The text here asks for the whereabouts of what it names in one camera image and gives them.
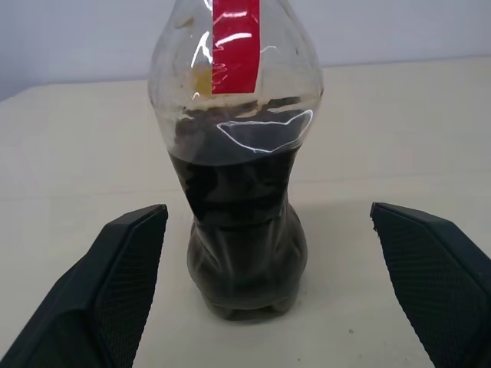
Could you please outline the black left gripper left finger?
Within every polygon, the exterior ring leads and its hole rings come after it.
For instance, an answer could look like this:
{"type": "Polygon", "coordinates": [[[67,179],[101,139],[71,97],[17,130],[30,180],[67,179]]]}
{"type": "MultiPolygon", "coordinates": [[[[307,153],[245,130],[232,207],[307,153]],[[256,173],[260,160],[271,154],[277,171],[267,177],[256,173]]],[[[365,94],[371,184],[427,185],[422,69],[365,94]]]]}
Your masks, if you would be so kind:
{"type": "Polygon", "coordinates": [[[3,367],[131,367],[155,293],[168,211],[152,205],[107,223],[53,285],[3,367]]]}

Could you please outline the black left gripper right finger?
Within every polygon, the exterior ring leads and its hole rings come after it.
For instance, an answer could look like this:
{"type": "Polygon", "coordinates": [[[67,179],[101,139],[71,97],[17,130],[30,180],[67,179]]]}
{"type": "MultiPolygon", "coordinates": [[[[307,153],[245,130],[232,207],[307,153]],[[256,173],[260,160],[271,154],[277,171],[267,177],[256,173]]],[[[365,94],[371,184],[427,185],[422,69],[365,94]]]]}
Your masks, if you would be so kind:
{"type": "Polygon", "coordinates": [[[490,365],[490,259],[453,222],[375,202],[395,296],[436,367],[490,365]]]}

